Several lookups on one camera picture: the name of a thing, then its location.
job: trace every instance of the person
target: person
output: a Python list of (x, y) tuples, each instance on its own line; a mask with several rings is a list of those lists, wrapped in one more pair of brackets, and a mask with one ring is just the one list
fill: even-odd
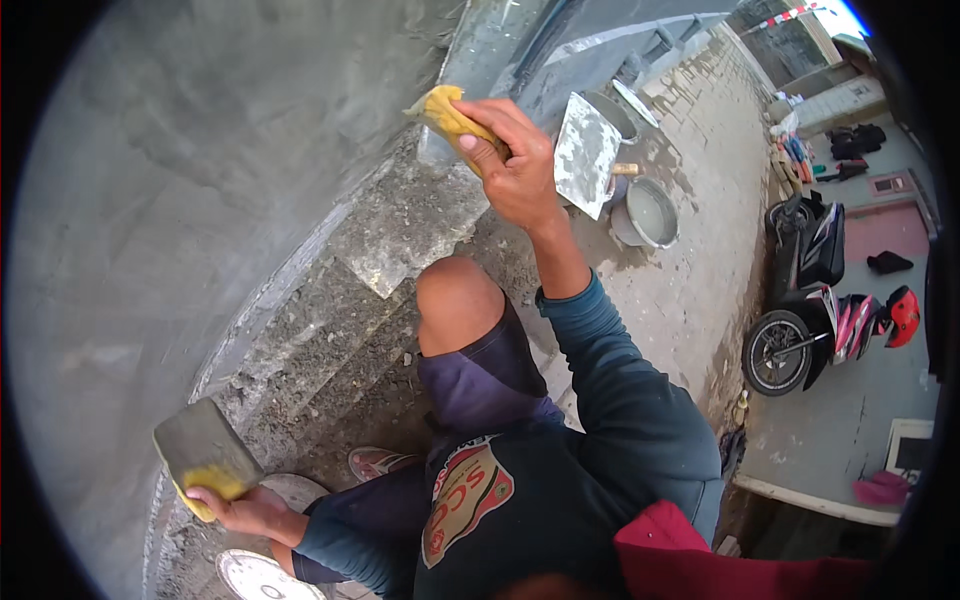
[(304, 514), (265, 488), (233, 502), (186, 494), (226, 528), (271, 538), (308, 583), (355, 580), (387, 600), (622, 597), (613, 538), (647, 507), (669, 500), (710, 544), (723, 491), (713, 432), (643, 358), (577, 248), (550, 139), (510, 100), (454, 106), (510, 147), (504, 162), (486, 140), (459, 138), (493, 208), (533, 243), (536, 304), (586, 433), (564, 426), (505, 293), (452, 256), (417, 279), (420, 379), (440, 428), (425, 459), (366, 448), (351, 466), (369, 481)]

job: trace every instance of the shorts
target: shorts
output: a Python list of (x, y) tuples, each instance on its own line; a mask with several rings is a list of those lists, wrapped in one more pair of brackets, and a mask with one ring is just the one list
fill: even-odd
[[(455, 352), (422, 357), (420, 381), (433, 401), (439, 431), (428, 460), (446, 446), (448, 437), (491, 433), (518, 420), (563, 423), (564, 415), (547, 394), (527, 334), (504, 294), (503, 317), (486, 335)], [(318, 498), (304, 513), (323, 507), (324, 518), (346, 524), (365, 540), (409, 547), (416, 565), (420, 535), (430, 516), (433, 482), (423, 463), (381, 475), (344, 492)], [(293, 552), (294, 572), (310, 584), (339, 583), (347, 578)]]

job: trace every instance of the red helmet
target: red helmet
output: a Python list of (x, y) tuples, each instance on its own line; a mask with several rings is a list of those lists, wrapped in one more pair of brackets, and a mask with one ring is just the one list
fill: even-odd
[(920, 302), (917, 301), (917, 295), (902, 285), (887, 299), (887, 310), (890, 311), (890, 320), (893, 321), (887, 347), (906, 346), (920, 327)]

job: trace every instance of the wooden handle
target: wooden handle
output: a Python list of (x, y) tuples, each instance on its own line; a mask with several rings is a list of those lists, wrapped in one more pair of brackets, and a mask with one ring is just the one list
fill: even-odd
[(613, 175), (639, 175), (640, 165), (635, 162), (616, 162), (613, 165)]

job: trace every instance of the shirt graphic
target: shirt graphic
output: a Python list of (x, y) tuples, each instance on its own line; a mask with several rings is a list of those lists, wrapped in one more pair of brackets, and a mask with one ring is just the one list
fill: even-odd
[(514, 495), (513, 476), (490, 448), (495, 437), (482, 436), (461, 444), (437, 474), (433, 512), (423, 528), (421, 555), (427, 568), (433, 568), (447, 548), (476, 529), (483, 515)]

